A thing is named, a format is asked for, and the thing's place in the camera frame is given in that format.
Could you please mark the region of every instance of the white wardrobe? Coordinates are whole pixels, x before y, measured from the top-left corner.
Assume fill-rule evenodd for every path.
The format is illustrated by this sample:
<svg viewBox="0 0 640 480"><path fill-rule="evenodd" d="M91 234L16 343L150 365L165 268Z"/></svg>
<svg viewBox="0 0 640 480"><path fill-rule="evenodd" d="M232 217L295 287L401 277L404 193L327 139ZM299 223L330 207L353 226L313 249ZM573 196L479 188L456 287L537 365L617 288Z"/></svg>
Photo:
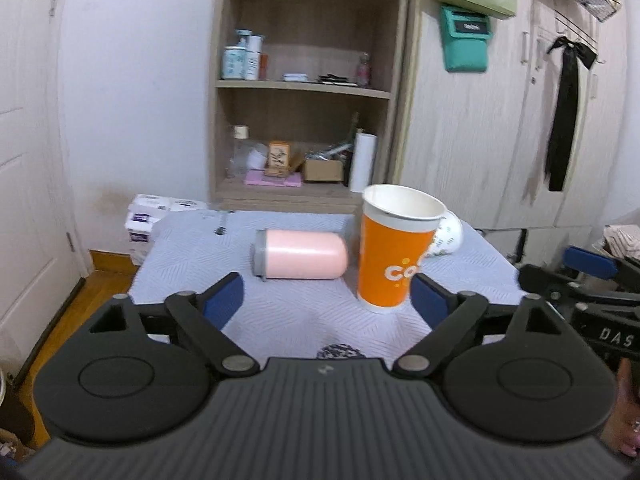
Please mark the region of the white wardrobe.
<svg viewBox="0 0 640 480"><path fill-rule="evenodd" d="M567 244L584 246L604 205L626 88L626 6L599 23L573 0L518 0L517 15L492 20L486 73L447 73L440 4L422 0L413 101L394 181L441 199L513 253L528 230L524 262L551 266ZM544 179L562 48L555 38L598 54L580 64L580 104L563 192Z"/></svg>

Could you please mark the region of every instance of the white patterned tablecloth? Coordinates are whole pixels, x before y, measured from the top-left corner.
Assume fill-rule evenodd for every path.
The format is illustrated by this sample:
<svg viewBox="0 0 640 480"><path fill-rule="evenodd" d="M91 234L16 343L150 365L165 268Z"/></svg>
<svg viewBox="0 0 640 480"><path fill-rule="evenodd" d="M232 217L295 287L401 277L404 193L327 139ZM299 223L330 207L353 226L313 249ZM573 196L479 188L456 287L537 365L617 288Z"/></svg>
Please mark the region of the white patterned tablecloth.
<svg viewBox="0 0 640 480"><path fill-rule="evenodd" d="M347 344L390 365L430 332L410 300L392 314L360 307L357 270L338 280L267 280L252 273L251 244L258 229L338 232L350 237L350 215L189 211L154 227L155 245L129 291L135 303L161 303L180 290L203 292L229 272L244 280L244 303L223 329L264 365L270 356L315 358ZM524 294L515 268L469 225L462 247L428 258L422 272L452 292L474 290L494 303L518 304Z"/></svg>

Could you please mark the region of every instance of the blue gripper pad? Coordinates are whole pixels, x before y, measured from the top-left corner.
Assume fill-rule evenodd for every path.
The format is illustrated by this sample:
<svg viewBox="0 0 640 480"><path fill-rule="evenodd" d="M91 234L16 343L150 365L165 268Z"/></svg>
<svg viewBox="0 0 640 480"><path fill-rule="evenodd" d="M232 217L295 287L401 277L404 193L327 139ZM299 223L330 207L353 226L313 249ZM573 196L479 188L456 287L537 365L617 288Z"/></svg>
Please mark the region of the blue gripper pad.
<svg viewBox="0 0 640 480"><path fill-rule="evenodd" d="M611 258L573 246L564 250L562 263L570 269L601 280L610 280L618 273L618 266Z"/></svg>
<svg viewBox="0 0 640 480"><path fill-rule="evenodd" d="M457 295L421 272L412 278L409 295L414 309L432 330L458 306Z"/></svg>
<svg viewBox="0 0 640 480"><path fill-rule="evenodd" d="M230 272L215 285L197 296L198 309L218 330L222 330L244 301L244 281Z"/></svg>

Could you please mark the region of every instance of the wooden floor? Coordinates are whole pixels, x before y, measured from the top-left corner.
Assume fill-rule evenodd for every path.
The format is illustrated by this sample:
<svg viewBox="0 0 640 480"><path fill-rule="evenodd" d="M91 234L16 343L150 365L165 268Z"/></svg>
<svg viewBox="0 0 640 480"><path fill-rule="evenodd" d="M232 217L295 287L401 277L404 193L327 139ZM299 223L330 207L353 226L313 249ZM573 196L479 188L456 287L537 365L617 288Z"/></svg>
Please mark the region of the wooden floor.
<svg viewBox="0 0 640 480"><path fill-rule="evenodd" d="M98 307L111 296L118 292L127 292L133 281L133 276L119 272L104 272L96 270L87 279L84 287L69 305L60 322L55 326L42 349L37 355L33 365L20 386L18 395L28 410L33 413L36 421L36 429L31 441L31 447L38 448L49 440L49 435L44 429L40 414L33 402L33 380L44 363L56 353L69 336L84 323Z"/></svg>

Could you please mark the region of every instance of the pink tumbler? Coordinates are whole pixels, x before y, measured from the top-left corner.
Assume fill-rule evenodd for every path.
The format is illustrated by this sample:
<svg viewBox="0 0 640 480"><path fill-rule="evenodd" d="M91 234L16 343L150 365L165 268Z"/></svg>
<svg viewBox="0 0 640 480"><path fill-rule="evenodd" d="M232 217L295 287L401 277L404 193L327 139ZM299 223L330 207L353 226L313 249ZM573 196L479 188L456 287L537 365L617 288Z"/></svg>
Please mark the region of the pink tumbler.
<svg viewBox="0 0 640 480"><path fill-rule="evenodd" d="M254 275L292 280L334 280L347 270L347 246L335 233L259 230Z"/></svg>

